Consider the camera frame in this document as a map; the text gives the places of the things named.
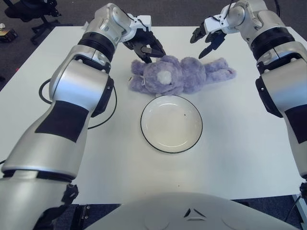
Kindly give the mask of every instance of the stuffed animal leg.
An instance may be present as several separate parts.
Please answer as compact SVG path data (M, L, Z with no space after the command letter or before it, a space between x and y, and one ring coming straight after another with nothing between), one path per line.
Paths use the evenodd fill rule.
M236 77L236 71L228 66L224 58L205 64L204 67L207 76L205 84L227 81Z

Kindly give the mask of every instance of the teddy bear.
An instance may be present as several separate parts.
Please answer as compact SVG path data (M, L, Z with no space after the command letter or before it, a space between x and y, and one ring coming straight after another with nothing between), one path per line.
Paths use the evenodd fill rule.
M228 66L224 58L203 65L193 57L179 61L168 55L148 64L134 60L131 72L134 74L129 84L131 90L156 95L194 93L205 84L230 80L236 76L236 71Z

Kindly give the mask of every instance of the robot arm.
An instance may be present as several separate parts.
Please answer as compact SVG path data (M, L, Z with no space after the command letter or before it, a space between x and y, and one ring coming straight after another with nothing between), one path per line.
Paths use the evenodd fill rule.
M119 42L130 42L146 62L162 57L150 30L150 16L132 17L112 3L95 13L52 76L50 108L25 131L1 169L1 229L38 228L77 196L71 181L81 164L89 119L104 112L113 90L113 54ZM140 31L146 41L138 39Z
M307 179L307 51L263 0L239 0L224 7L194 31L191 43L208 35L211 44L202 58L216 50L226 34L236 32L257 60L259 95L269 113L285 119L299 173Z

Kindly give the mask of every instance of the gray carpet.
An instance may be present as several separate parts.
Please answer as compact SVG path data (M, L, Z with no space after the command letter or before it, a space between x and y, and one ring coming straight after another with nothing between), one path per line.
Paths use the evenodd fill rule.
M208 15L219 13L221 8L229 3L229 0L114 0L113 2L133 15L150 14L153 26L198 26ZM279 2L282 12L281 18L284 23L293 27L303 38L307 39L307 1L279 0ZM93 18L95 10L106 3L108 1L105 0L59 0L57 9L62 13L62 16L58 20L62 23L83 25L85 21L90 21ZM266 3L270 10L275 10L273 0L266 0ZM23 23L19 19L7 18L4 14L5 8L6 5L0 0L0 23L5 23L7 27L14 28L19 37L12 43L0 43L0 76L5 78L5 81L0 81L0 90L36 49L36 46L30 42L30 38L33 36L31 27L42 23L39 19ZM42 42L46 36L47 33L37 41ZM239 202L283 219L291 208L293 200L290 196L283 196L241 200ZM71 206L58 219L57 229L69 229L74 209L75 206ZM85 226L111 210L110 206L94 206ZM294 209L289 222L297 228L300 227L297 209Z

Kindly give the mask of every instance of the white table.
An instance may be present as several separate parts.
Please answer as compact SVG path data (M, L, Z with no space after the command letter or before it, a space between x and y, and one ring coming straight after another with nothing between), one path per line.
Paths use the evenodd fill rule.
M195 27L154 27L167 54L179 59L197 57L204 40L191 45ZM0 92L0 160L5 159L22 133L48 108L38 88L50 78L70 48L80 27L57 27ZM295 38L307 46L297 33ZM160 192L190 191L228 199L297 194L303 181L296 169L283 119L266 112L255 86L259 73L239 34L227 35L221 47L203 63L224 57L237 70L227 82L207 85L183 95L199 110L203 133L199 142L180 154L151 147L140 129L143 108L153 99L128 89L130 64L136 55L120 44L111 77L118 92L118 109L105 125L88 131L77 179L75 203L126 203ZM93 119L97 124L107 111Z

